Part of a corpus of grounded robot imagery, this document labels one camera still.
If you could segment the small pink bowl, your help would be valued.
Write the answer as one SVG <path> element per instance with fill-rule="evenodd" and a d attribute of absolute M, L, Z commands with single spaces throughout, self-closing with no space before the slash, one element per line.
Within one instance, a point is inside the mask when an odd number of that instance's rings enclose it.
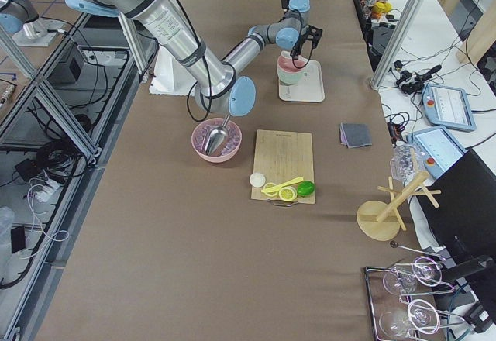
<path fill-rule="evenodd" d="M 306 58 L 293 59 L 280 55 L 277 59 L 277 67 L 286 72 L 297 72 L 306 67 L 308 60 Z"/>

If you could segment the large pink ice bowl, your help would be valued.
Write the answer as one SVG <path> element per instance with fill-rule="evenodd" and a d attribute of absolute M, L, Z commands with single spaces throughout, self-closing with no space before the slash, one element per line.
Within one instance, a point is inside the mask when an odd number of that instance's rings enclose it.
<path fill-rule="evenodd" d="M 242 142 L 242 132 L 231 119 L 207 119 L 199 123 L 191 134 L 191 145 L 197 155 L 211 163 L 233 158 Z"/>

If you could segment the white rabbit tray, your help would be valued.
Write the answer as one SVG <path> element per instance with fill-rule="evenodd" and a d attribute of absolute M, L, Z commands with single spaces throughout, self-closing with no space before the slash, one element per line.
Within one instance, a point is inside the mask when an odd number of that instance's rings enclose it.
<path fill-rule="evenodd" d="M 311 60 L 297 84 L 279 83 L 278 97 L 286 102 L 320 103 L 325 99 L 321 64 Z"/>

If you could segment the grey folded cloth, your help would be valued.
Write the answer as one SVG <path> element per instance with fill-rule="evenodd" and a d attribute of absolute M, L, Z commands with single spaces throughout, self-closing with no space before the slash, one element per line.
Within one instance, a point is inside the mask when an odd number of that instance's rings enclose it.
<path fill-rule="evenodd" d="M 372 145 L 369 128 L 363 123 L 340 123 L 339 138 L 341 144 L 348 148 L 360 148 Z"/>

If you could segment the bamboo cutting board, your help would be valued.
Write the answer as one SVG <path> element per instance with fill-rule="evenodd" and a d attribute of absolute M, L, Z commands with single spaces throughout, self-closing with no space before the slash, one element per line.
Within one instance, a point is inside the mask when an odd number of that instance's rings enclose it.
<path fill-rule="evenodd" d="M 253 172 L 274 184 L 298 176 L 314 182 L 312 134 L 258 129 Z"/>

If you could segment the metal ice scoop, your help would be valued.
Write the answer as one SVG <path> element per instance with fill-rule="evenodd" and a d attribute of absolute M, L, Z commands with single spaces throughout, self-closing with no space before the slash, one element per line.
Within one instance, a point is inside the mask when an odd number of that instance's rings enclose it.
<path fill-rule="evenodd" d="M 213 126 L 205 135 L 202 151 L 208 156 L 218 156 L 229 141 L 228 122 L 230 115 L 227 115 L 221 125 Z"/>

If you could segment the yellow plastic knife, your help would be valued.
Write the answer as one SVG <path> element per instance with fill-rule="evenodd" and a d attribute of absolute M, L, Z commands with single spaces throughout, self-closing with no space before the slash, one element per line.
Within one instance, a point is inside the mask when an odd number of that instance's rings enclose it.
<path fill-rule="evenodd" d="M 282 187 L 292 186 L 293 184 L 298 184 L 298 183 L 303 182 L 303 180 L 304 180 L 304 178 L 302 176 L 295 177 L 295 178 L 293 178 L 293 179 L 291 179 L 289 181 L 285 181 L 283 183 L 276 184 L 274 187 L 267 189 L 267 191 L 269 191 L 269 192 L 271 192 L 271 191 L 279 191 Z"/>

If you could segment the green lime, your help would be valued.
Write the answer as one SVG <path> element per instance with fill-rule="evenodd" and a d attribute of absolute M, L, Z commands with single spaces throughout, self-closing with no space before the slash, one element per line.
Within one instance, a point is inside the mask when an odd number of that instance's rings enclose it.
<path fill-rule="evenodd" d="M 297 186 L 299 197 L 308 197 L 315 192 L 315 184 L 312 181 L 303 181 Z"/>

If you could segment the white steamed bun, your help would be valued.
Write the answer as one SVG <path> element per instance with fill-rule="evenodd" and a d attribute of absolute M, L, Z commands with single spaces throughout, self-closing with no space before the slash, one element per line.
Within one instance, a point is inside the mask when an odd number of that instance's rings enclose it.
<path fill-rule="evenodd" d="M 262 188 L 266 184 L 266 178 L 264 174 L 255 172 L 250 175 L 249 182 L 253 188 Z"/>

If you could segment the lemon slice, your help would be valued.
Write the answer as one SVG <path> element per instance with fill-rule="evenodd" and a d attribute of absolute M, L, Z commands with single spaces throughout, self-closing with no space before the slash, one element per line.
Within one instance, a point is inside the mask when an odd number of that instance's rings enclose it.
<path fill-rule="evenodd" d="M 267 189 L 274 187 L 275 184 L 272 182 L 267 182 L 261 189 L 261 192 L 263 195 L 267 196 L 268 198 L 274 198 L 278 196 L 278 191 L 267 191 Z"/>

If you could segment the lemon half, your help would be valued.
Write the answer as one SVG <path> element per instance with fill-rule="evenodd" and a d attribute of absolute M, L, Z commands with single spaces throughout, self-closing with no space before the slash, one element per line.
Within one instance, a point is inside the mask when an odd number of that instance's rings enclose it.
<path fill-rule="evenodd" d="M 298 192 L 292 186 L 285 186 L 279 190 L 278 197 L 283 202 L 293 202 L 297 199 Z"/>

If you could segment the wooden mug tree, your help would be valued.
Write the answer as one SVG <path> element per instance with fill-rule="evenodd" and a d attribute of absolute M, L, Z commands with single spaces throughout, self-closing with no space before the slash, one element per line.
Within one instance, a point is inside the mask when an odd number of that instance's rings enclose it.
<path fill-rule="evenodd" d="M 432 206 L 438 208 L 435 199 L 440 190 L 430 191 L 425 181 L 429 172 L 421 164 L 421 151 L 416 145 L 403 145 L 394 149 L 390 162 L 391 176 L 387 187 L 378 187 L 390 195 L 388 203 L 367 201 L 357 210 L 358 226 L 371 239 L 388 241 L 396 237 L 399 231 L 406 230 L 405 222 L 398 211 L 403 202 L 412 196 L 426 196 Z"/>

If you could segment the black monitor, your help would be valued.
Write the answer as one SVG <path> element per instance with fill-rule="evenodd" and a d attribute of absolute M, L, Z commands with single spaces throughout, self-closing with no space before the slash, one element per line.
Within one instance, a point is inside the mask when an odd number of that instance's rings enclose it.
<path fill-rule="evenodd" d="M 495 266 L 495 174 L 474 150 L 468 150 L 433 184 L 441 191 L 426 214 L 436 241 L 456 266 L 451 279 L 469 277 Z"/>

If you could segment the wine glass rack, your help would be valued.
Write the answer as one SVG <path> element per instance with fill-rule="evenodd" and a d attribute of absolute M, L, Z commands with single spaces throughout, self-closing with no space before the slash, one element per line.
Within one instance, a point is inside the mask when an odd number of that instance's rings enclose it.
<path fill-rule="evenodd" d="M 439 310 L 429 299 L 440 294 L 456 296 L 460 291 L 443 276 L 449 254 L 416 250 L 394 240 L 389 245 L 417 256 L 411 262 L 399 260 L 385 268 L 365 269 L 373 338 L 430 340 L 440 331 L 465 326 L 463 316 Z"/>

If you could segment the aluminium frame post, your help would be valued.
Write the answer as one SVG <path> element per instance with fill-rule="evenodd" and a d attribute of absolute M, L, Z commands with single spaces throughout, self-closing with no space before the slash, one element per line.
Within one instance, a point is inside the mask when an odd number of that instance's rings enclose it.
<path fill-rule="evenodd" d="M 407 0 L 405 7 L 402 10 L 401 18 L 392 33 L 373 77 L 370 79 L 370 87 L 373 90 L 379 91 L 389 69 L 393 66 L 395 58 L 407 36 L 407 32 L 420 12 L 424 1 L 425 0 Z"/>

